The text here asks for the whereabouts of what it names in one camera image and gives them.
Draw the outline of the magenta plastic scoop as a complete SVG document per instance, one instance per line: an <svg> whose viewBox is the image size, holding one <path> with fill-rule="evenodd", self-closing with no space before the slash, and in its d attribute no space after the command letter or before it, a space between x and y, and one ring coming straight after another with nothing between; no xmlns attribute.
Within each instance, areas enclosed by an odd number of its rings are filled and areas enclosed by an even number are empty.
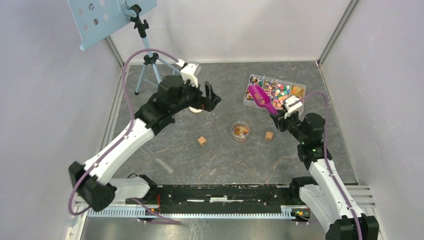
<svg viewBox="0 0 424 240"><path fill-rule="evenodd" d="M271 103L270 97L267 93L262 89L262 87L252 84L248 86L248 91L250 92L253 101L260 108L266 109L270 114L277 115L278 111Z"/></svg>

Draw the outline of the clear glass jar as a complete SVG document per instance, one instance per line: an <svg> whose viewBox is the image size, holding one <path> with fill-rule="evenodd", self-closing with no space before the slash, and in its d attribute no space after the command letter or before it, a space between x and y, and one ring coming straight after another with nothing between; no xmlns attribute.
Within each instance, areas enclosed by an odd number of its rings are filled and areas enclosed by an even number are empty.
<svg viewBox="0 0 424 240"><path fill-rule="evenodd" d="M247 140L247 136L250 133L250 127L244 121L236 121L231 126L230 132L235 141L244 142Z"/></svg>

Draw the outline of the clear compartment candy box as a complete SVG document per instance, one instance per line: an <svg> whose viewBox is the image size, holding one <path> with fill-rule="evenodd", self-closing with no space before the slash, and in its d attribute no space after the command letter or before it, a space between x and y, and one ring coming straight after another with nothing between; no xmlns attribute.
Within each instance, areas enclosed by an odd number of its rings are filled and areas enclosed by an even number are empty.
<svg viewBox="0 0 424 240"><path fill-rule="evenodd" d="M249 86L251 85L261 87L261 89L268 95L272 105L277 110L280 110L284 101L291 96L296 96L298 99L303 98L306 95L307 89L304 84L251 74L244 94L243 105L256 109L259 109L260 107L256 105L254 98L249 91Z"/></svg>

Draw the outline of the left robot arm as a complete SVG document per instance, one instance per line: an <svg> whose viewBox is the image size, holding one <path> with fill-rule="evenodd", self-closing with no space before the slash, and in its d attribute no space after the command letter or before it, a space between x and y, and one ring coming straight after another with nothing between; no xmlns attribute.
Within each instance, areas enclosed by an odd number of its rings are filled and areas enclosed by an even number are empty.
<svg viewBox="0 0 424 240"><path fill-rule="evenodd" d="M106 148L83 164L75 161L68 167L73 186L69 204L78 194L95 212L114 201L138 198L153 203L157 190L140 176L114 178L115 172L141 146L165 127L175 123L175 115L189 107L211 112L221 98L205 82L205 91L193 86L191 80L169 75L158 85L157 92L133 114L125 129Z"/></svg>

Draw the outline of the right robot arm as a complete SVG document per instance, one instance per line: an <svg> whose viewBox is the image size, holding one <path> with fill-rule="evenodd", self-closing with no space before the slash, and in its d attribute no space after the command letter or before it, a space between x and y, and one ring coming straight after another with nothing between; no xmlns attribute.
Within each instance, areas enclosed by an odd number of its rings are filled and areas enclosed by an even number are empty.
<svg viewBox="0 0 424 240"><path fill-rule="evenodd" d="M303 120L295 111L271 114L280 132L289 132L298 142L300 161L309 177L295 177L290 183L289 199L305 203L325 231L327 240L376 240L380 225L373 215L366 215L339 177L323 136L326 120L317 113L308 113Z"/></svg>

